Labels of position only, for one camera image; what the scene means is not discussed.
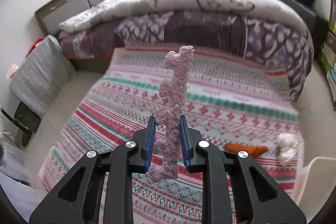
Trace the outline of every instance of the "gray striped fabric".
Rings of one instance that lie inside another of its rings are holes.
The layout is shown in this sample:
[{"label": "gray striped fabric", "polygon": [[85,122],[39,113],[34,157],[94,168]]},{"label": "gray striped fabric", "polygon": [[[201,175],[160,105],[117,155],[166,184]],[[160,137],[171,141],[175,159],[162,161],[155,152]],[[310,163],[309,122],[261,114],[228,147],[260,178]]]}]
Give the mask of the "gray striped fabric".
[{"label": "gray striped fabric", "polygon": [[75,73],[75,67],[48,35],[15,73],[9,89],[41,118]]}]

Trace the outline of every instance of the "silver screw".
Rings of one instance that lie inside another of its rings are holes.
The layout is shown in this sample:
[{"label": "silver screw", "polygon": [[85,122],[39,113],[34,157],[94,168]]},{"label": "silver screw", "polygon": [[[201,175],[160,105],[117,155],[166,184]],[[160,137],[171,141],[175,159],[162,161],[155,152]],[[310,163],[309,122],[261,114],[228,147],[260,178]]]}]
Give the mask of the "silver screw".
[{"label": "silver screw", "polygon": [[200,147],[206,148],[206,147],[208,147],[210,144],[209,144],[207,141],[200,141],[200,142],[198,143],[198,145],[199,145]]},{"label": "silver screw", "polygon": [[89,151],[89,152],[86,153],[86,156],[88,158],[94,158],[96,155],[97,155],[97,152],[93,151],[93,150],[91,150],[91,151]]},{"label": "silver screw", "polygon": [[135,143],[135,142],[133,142],[133,141],[128,141],[127,143],[126,143],[126,147],[128,147],[128,148],[132,148],[132,147],[134,147],[134,146],[136,146],[137,144]]},{"label": "silver screw", "polygon": [[238,156],[244,159],[247,158],[249,154],[246,151],[239,151]]}]

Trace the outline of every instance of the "patterned blanket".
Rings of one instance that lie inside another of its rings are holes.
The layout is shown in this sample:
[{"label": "patterned blanket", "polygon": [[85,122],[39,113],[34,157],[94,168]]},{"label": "patterned blanket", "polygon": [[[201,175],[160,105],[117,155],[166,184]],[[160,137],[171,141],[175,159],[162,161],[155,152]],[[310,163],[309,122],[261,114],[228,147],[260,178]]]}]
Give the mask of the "patterned blanket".
[{"label": "patterned blanket", "polygon": [[[113,150],[147,126],[154,109],[167,103],[158,95],[160,82],[172,76],[163,68],[164,57],[179,48],[115,50],[108,71],[83,99],[45,160],[40,177],[47,191],[88,150]],[[303,140],[297,111],[280,95],[288,86],[282,68],[265,69],[240,57],[195,47],[184,115],[191,128],[221,149],[226,142],[267,146],[269,152],[257,161],[292,195],[302,167]],[[295,134],[300,142],[297,157],[287,166],[277,160],[276,141],[282,132]],[[164,135],[165,128],[157,127],[156,134]],[[161,155],[153,155],[152,164],[161,162]],[[201,222],[202,174],[188,174],[182,160],[178,179],[153,183],[146,174],[133,174],[132,187],[134,223]],[[231,204],[235,222],[233,196]]]}]

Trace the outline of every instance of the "purple fluffy textile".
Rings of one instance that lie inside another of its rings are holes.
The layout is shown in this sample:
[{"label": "purple fluffy textile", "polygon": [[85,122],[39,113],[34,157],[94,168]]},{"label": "purple fluffy textile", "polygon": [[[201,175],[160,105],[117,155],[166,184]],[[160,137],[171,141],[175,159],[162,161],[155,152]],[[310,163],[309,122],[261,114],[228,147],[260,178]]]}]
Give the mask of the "purple fluffy textile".
[{"label": "purple fluffy textile", "polygon": [[174,71],[171,81],[160,84],[159,96],[169,98],[169,106],[156,110],[156,123],[166,126],[166,136],[156,136],[154,154],[163,153],[162,166],[151,165],[149,177],[153,182],[176,179],[179,175],[177,161],[181,152],[179,120],[185,104],[188,72],[192,67],[194,49],[182,46],[178,54],[170,51],[165,58],[167,69]]}]

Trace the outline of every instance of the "orange cloth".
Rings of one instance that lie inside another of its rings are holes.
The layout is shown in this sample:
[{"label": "orange cloth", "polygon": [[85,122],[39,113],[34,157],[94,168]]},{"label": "orange cloth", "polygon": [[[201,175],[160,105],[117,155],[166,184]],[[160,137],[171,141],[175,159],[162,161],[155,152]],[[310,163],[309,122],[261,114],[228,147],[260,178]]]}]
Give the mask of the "orange cloth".
[{"label": "orange cloth", "polygon": [[232,152],[235,152],[235,153],[241,150],[244,150],[254,158],[257,158],[263,153],[266,153],[269,151],[266,146],[244,146],[244,145],[234,144],[234,143],[226,143],[224,145],[224,148],[227,150],[231,150]]}]

